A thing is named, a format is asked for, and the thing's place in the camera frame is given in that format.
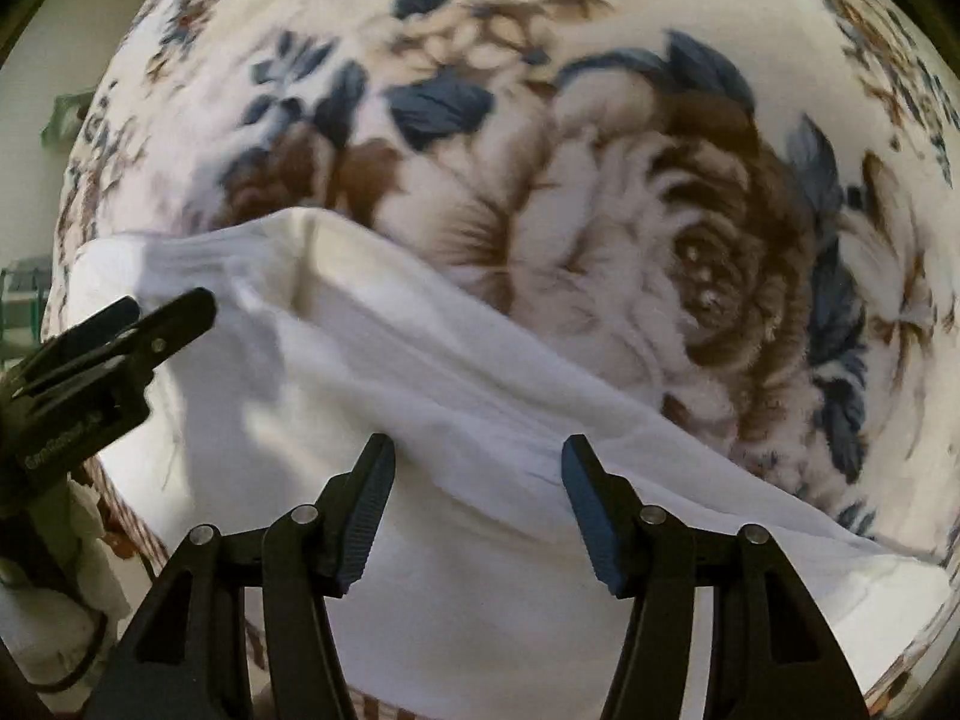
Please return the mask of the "floral fleece blanket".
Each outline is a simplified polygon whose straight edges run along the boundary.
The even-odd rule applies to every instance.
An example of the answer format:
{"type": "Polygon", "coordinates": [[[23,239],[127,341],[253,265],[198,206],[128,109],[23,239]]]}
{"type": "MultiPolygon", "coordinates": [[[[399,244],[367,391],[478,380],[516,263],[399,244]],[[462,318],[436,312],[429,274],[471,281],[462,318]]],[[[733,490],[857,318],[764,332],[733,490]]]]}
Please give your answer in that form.
{"type": "Polygon", "coordinates": [[[83,245],[329,211],[949,598],[958,83],[892,0],[146,0],[65,176],[83,245]]]}

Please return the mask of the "white pants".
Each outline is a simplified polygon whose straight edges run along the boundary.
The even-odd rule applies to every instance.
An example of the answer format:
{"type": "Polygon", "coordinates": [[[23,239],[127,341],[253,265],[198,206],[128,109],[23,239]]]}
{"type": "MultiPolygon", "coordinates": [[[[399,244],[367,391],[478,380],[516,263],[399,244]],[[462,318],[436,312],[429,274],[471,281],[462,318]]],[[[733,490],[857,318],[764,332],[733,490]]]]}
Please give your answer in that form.
{"type": "Polygon", "coordinates": [[[192,288],[217,321],[160,367],[151,415],[99,457],[151,538],[240,532],[314,499],[374,433],[397,476],[361,582],[332,608],[352,688],[431,718],[594,718],[630,608],[589,566],[560,478],[583,434],[693,527],[771,528],[870,688],[949,598],[947,574],[843,530],[560,358],[340,216],[83,245],[65,317],[192,288]]]}

